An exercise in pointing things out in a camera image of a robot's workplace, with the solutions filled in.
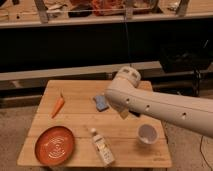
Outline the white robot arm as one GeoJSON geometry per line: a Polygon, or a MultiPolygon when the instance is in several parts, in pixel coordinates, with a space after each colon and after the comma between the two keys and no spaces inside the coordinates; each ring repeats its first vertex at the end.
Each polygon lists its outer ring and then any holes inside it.
{"type": "Polygon", "coordinates": [[[105,90],[108,103],[213,138],[213,100],[139,89],[141,75],[122,67],[105,90]]]}

